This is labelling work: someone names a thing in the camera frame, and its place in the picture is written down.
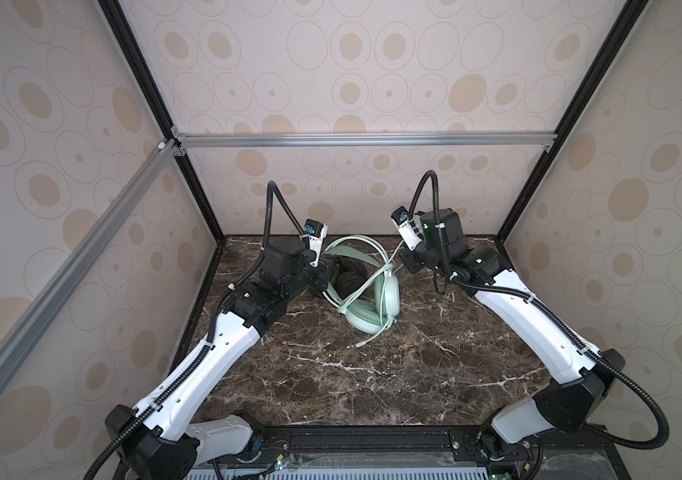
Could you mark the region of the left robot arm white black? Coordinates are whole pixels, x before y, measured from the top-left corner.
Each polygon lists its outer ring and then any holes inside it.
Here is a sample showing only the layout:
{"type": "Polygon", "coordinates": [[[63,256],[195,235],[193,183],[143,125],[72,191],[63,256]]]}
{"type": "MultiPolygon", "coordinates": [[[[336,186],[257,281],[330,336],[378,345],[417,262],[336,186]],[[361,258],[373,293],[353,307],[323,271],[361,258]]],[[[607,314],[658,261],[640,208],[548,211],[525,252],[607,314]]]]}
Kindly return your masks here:
{"type": "Polygon", "coordinates": [[[183,479],[193,467],[243,452],[253,426],[238,415],[196,423],[195,413],[224,374],[306,290],[322,292],[331,266],[323,240],[279,237],[262,248],[243,278],[227,287],[207,334],[187,357],[135,406],[116,406],[106,419],[110,443],[89,467],[93,479],[118,455],[141,479],[183,479]]]}

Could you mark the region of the mint green headphones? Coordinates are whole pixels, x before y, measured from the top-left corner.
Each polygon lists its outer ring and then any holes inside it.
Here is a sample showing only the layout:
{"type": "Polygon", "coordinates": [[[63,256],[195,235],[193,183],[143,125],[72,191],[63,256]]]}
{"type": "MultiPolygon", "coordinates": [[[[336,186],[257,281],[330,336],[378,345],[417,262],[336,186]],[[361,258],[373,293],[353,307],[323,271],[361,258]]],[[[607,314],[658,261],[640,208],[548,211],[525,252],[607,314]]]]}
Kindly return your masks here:
{"type": "Polygon", "coordinates": [[[388,252],[371,237],[349,235],[334,240],[324,251],[324,255],[331,259],[345,256],[366,263],[369,277],[352,295],[341,300],[331,284],[323,293],[349,325],[369,335],[367,340],[356,344],[357,348],[369,343],[397,322],[401,302],[395,255],[402,246],[403,242],[400,242],[392,252],[388,252]]]}

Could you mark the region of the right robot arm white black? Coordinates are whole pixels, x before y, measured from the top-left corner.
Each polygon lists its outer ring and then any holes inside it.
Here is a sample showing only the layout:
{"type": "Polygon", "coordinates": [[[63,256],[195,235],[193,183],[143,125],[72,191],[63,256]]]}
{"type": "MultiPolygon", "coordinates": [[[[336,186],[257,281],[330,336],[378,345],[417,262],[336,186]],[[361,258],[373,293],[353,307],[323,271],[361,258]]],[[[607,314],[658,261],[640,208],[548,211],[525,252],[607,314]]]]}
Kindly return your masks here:
{"type": "Polygon", "coordinates": [[[576,432],[606,396],[615,375],[590,359],[600,352],[596,345],[577,335],[575,340],[558,327],[540,308],[537,299],[510,263],[488,246],[470,247],[458,232],[456,212],[443,209],[446,226],[434,222],[434,214],[421,216],[423,230],[408,217],[404,207],[392,221],[405,241],[401,254],[406,268],[423,268],[443,274],[500,317],[536,354],[550,375],[550,383],[538,392],[501,408],[483,427],[487,449],[513,444],[530,435],[556,430],[576,432]]]}

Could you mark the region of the black blue gaming headphones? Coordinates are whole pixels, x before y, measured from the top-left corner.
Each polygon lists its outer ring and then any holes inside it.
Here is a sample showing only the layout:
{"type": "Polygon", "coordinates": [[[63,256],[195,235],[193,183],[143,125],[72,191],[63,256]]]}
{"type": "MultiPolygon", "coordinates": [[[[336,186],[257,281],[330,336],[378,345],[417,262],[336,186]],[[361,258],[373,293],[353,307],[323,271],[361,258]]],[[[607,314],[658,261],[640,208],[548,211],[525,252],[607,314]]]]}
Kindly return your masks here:
{"type": "Polygon", "coordinates": [[[368,277],[366,263],[362,260],[345,256],[335,257],[335,271],[331,277],[331,285],[341,300],[362,287],[368,277]]]}

